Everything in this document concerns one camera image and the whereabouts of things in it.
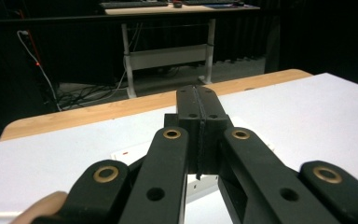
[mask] wooden table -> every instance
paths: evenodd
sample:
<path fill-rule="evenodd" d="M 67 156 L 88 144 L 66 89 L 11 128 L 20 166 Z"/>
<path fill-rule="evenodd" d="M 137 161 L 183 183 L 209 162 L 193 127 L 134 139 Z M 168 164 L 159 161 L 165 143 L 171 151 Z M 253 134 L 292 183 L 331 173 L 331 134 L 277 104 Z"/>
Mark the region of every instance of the wooden table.
<path fill-rule="evenodd" d="M 225 82 L 206 85 L 217 95 L 279 84 L 291 80 L 310 77 L 311 74 L 301 70 L 290 69 L 255 77 L 244 77 Z M 69 111 L 46 114 L 27 119 L 16 120 L 6 126 L 0 141 L 47 133 L 79 125 L 115 119 L 142 112 L 160 109 L 176 104 L 176 91 L 133 98 L 103 105 L 95 105 Z"/>

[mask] skin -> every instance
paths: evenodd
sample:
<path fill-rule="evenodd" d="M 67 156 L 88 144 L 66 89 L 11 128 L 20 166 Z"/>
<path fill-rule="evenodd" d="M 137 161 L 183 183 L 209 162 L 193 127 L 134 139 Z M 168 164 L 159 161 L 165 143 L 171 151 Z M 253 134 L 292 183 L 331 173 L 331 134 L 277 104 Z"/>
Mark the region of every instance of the skin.
<path fill-rule="evenodd" d="M 68 194 L 62 191 L 54 192 L 31 205 L 11 224 L 30 224 L 36 217 L 53 215 L 60 210 L 67 196 Z"/>

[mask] white tabletop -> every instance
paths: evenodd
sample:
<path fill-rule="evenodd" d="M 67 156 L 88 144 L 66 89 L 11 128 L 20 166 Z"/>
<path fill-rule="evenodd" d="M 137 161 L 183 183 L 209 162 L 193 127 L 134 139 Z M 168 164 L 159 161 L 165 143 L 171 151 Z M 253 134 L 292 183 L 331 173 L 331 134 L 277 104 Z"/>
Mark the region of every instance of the white tabletop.
<path fill-rule="evenodd" d="M 328 161 L 358 178 L 358 85 L 323 74 L 219 99 L 237 123 L 271 143 L 287 166 L 298 170 L 305 161 Z M 0 212 L 22 211 L 53 191 L 68 191 L 94 162 L 151 141 L 164 114 L 174 112 L 167 107 L 0 142 Z M 191 207 L 208 200 L 220 203 L 203 213 L 212 223 L 227 222 L 217 192 L 188 204 L 186 223 L 197 220 Z"/>

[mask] metal desk leg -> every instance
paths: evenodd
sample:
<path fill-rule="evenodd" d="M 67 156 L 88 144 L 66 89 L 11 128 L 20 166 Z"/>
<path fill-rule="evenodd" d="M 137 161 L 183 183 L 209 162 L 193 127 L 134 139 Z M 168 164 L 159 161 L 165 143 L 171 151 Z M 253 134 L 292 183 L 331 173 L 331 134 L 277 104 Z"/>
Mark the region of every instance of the metal desk leg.
<path fill-rule="evenodd" d="M 136 98 L 135 88 L 133 88 L 133 76 L 132 76 L 132 67 L 131 67 L 131 56 L 130 56 L 130 48 L 129 48 L 129 39 L 127 34 L 127 24 L 121 24 L 121 33 L 123 34 L 123 44 L 124 44 L 124 60 L 126 64 L 126 72 L 127 72 L 127 81 L 129 87 L 127 88 L 127 94 L 129 98 Z"/>
<path fill-rule="evenodd" d="M 208 42 L 206 45 L 206 55 L 205 55 L 205 65 L 206 65 L 206 77 L 199 77 L 199 80 L 204 84 L 211 84 L 212 77 L 212 65 L 213 65 L 213 42 L 214 42 L 214 27 L 216 24 L 216 19 L 209 20 L 209 30 L 208 30 Z"/>

